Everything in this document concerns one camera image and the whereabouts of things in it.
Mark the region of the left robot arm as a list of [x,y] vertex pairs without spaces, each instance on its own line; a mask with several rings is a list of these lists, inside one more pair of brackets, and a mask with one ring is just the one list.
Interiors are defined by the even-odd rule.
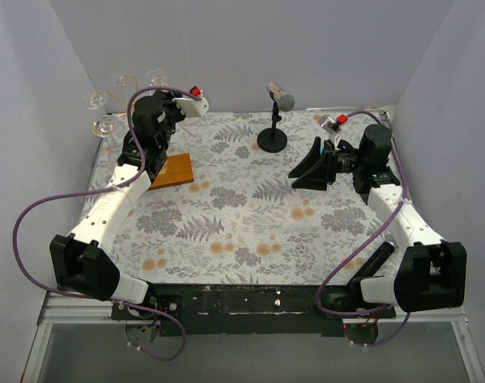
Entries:
[[156,312],[157,301],[148,293],[148,283],[123,274],[110,252],[128,213],[167,159],[175,126],[186,117],[177,104],[183,95],[171,87],[147,87],[131,97],[129,130],[108,192],[67,236],[56,235],[49,245],[59,287],[99,301],[129,302],[129,309],[141,319]]

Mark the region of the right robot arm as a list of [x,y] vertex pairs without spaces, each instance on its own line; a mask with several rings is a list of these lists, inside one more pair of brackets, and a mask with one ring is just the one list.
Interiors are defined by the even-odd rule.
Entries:
[[467,252],[434,231],[405,195],[388,165],[392,133],[382,124],[364,130],[358,147],[341,138],[341,122],[323,124],[328,140],[317,137],[306,157],[289,174],[295,189],[324,191],[337,174],[353,177],[355,192],[395,239],[402,259],[392,277],[372,271],[349,283],[349,310],[366,317],[377,305],[399,306],[407,313],[459,307],[465,293]]

